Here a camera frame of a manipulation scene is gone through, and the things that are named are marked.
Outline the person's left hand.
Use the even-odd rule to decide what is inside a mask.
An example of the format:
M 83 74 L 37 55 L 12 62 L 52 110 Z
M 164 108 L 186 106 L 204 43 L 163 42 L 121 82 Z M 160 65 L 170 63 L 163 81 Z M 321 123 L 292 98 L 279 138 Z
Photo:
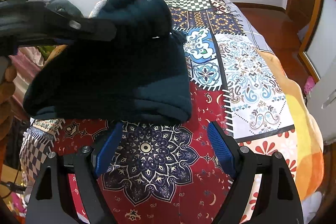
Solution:
M 13 121 L 13 112 L 11 110 L 10 98 L 15 93 L 15 84 L 13 83 L 17 76 L 15 66 L 10 65 L 5 71 L 4 82 L 1 83 L 0 93 L 0 140 L 3 140 L 9 133 Z

